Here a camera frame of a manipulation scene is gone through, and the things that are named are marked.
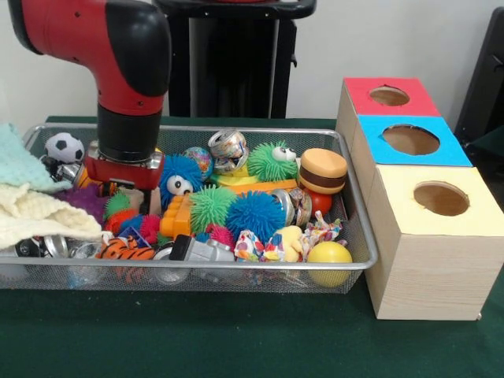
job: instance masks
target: red box top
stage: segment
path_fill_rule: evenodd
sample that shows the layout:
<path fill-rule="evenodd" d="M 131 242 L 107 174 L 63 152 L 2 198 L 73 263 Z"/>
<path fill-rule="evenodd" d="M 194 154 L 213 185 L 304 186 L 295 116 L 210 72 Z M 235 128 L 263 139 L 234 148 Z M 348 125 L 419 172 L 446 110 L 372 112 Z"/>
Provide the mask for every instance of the red box top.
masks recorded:
<path fill-rule="evenodd" d="M 346 77 L 343 81 L 358 115 L 440 116 L 419 79 Z"/>

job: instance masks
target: white wall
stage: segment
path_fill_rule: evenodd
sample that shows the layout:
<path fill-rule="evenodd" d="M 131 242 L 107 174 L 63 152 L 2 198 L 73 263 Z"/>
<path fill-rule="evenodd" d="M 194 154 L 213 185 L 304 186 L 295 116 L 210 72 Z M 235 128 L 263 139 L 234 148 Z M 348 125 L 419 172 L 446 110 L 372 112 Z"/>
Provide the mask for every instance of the white wall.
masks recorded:
<path fill-rule="evenodd" d="M 344 76 L 417 76 L 453 127 L 497 0 L 319 0 L 297 21 L 288 117 L 335 117 Z M 24 49 L 0 0 L 0 122 L 94 115 L 84 68 Z"/>

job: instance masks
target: soccer ball toy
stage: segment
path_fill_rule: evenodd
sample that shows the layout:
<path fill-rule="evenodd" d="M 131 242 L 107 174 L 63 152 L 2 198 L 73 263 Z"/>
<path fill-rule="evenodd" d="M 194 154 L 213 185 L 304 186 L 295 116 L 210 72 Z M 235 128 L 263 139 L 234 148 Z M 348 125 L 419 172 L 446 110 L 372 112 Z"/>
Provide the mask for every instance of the soccer ball toy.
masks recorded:
<path fill-rule="evenodd" d="M 60 132 L 47 140 L 46 154 L 62 163 L 72 164 L 84 158 L 84 145 L 68 132 Z"/>

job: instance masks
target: knitted blanket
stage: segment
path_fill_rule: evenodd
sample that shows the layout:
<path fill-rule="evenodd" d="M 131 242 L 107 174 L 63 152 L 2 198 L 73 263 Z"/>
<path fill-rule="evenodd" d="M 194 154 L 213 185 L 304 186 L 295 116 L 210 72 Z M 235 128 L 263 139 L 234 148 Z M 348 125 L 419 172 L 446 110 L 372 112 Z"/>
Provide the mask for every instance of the knitted blanket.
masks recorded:
<path fill-rule="evenodd" d="M 68 182 L 55 183 L 42 162 L 25 150 L 17 129 L 0 124 L 0 183 L 19 187 L 29 183 L 34 191 L 55 193 L 70 189 Z"/>
<path fill-rule="evenodd" d="M 0 248 L 32 236 L 100 240 L 102 229 L 91 215 L 29 188 L 0 183 Z"/>

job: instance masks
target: tiger stuffed toy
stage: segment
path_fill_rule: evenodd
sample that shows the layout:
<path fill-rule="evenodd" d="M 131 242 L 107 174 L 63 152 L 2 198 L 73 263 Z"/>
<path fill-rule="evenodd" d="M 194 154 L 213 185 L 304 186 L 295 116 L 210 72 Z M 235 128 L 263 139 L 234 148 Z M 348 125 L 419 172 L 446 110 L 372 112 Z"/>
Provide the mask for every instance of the tiger stuffed toy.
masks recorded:
<path fill-rule="evenodd" d="M 102 240 L 102 248 L 96 258 L 109 260 L 150 260 L 156 253 L 150 247 L 139 248 L 133 236 Z M 127 284 L 138 283 L 144 276 L 144 268 L 117 266 L 114 268 L 117 278 L 124 278 Z"/>

